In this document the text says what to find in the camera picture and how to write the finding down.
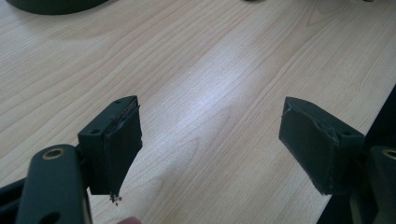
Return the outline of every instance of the wood grain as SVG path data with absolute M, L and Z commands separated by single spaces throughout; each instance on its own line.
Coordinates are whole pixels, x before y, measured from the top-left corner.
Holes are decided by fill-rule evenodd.
M 109 1 L 64 16 L 0 2 L 0 186 L 111 101 L 144 147 L 94 223 L 315 223 L 321 196 L 277 138 L 285 96 L 366 133 L 396 83 L 392 0 Z

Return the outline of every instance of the wooden table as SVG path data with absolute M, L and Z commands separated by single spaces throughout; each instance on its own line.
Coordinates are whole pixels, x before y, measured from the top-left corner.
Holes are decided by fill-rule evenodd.
M 94 223 L 315 223 L 277 138 L 285 96 L 367 133 L 396 82 L 396 2 L 120 0 L 65 16 L 0 2 L 0 186 L 137 95 L 144 147 Z

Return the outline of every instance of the light wood tabletop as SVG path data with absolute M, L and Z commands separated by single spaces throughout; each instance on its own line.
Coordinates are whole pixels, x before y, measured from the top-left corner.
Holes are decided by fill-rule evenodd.
M 0 186 L 137 95 L 143 148 L 94 223 L 315 223 L 328 196 L 278 140 L 284 99 L 367 133 L 396 83 L 393 0 L 0 2 Z

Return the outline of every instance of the dark green round object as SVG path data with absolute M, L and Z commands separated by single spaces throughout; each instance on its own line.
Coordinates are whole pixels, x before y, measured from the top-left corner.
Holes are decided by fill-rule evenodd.
M 7 0 L 23 11 L 41 15 L 64 15 L 96 7 L 107 0 Z

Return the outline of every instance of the dark object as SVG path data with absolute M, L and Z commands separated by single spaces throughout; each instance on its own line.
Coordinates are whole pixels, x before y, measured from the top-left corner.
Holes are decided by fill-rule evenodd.
M 367 136 L 316 105 L 287 97 L 279 139 L 317 190 L 333 195 L 318 223 L 396 223 L 396 90 Z
M 41 15 L 63 15 L 97 7 L 107 0 L 7 0 L 23 11 Z
M 119 99 L 78 134 L 77 147 L 36 153 L 28 176 L 0 189 L 0 223 L 92 223 L 87 187 L 120 200 L 142 147 L 138 109 L 135 96 Z

